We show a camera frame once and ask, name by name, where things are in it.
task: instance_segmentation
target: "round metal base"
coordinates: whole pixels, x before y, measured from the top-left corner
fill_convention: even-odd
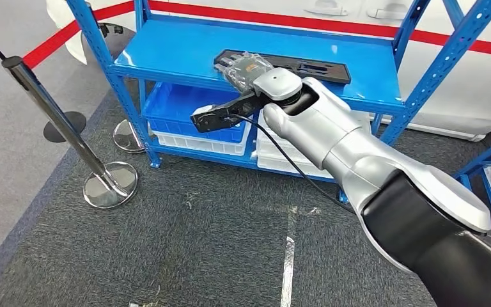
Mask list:
[[[95,174],[91,173],[84,183],[84,199],[93,207],[110,209],[128,202],[136,193],[138,174],[132,165],[125,162],[110,162],[104,165],[125,195],[108,188]]]
[[[130,128],[128,120],[123,120],[116,126],[113,136],[116,146],[124,152],[139,154],[146,151],[144,145],[138,141],[138,137]]]
[[[65,112],[65,116],[68,119],[68,121],[72,124],[74,127],[74,130],[78,133],[82,133],[82,131],[86,128],[86,117],[82,113],[70,111],[70,112]],[[44,135],[44,138],[47,141],[50,141],[52,143],[63,143],[65,142],[65,139],[59,133],[59,131],[54,127],[54,125],[51,122],[46,123],[46,126],[44,126],[44,131],[42,132]]]

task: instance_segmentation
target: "red barrier rope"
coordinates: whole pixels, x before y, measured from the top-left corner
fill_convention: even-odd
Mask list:
[[[372,35],[392,37],[396,34],[398,28],[391,26],[378,26],[372,24],[360,24],[356,22],[343,22],[335,20],[314,19],[307,17],[294,17],[286,15],[277,15],[270,13],[249,12],[242,10],[231,10],[227,8],[212,8],[209,6],[168,3],[161,1],[149,1],[152,10],[158,10],[170,13],[181,13],[202,17],[221,18],[237,21],[259,22],[262,24],[273,24],[278,26],[291,26],[297,28],[317,29],[324,31],[335,31],[360,35]],[[97,20],[107,19],[117,15],[134,11],[132,1],[121,3],[107,8],[95,11]],[[27,66],[34,68],[60,48],[67,40],[73,37],[79,31],[76,21],[69,23],[66,27],[59,30],[44,43],[40,44],[33,51],[24,56]],[[410,39],[431,43],[434,45],[444,45],[449,35],[432,33],[422,30],[415,30]],[[470,50],[491,54],[491,42],[482,40],[475,41]]]

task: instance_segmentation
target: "gray carpet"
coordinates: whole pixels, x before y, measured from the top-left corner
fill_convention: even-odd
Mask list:
[[[50,184],[38,220],[27,212],[33,226],[0,268],[0,306],[279,306],[288,235],[292,306],[433,306],[416,277],[381,259],[356,220],[303,179],[168,155],[152,169],[113,145],[123,113],[105,99],[89,144],[103,161],[137,168],[138,194],[118,209],[89,207],[90,171],[68,155],[68,175]],[[407,131],[398,148],[452,173],[486,146]]]

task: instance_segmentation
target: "robotic arm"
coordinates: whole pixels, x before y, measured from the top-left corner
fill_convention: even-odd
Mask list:
[[[443,171],[364,131],[318,80],[273,68],[256,54],[216,67],[243,95],[191,116],[222,129],[263,107],[267,125],[343,188],[366,236],[389,262],[416,273],[440,306],[491,306],[488,207]]]

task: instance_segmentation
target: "stanchion post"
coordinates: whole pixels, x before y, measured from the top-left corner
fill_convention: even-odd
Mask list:
[[[21,57],[5,58],[2,65],[91,168],[93,173],[84,183],[84,199],[101,209],[114,208],[129,201],[137,189],[136,170],[125,162],[103,164]]]

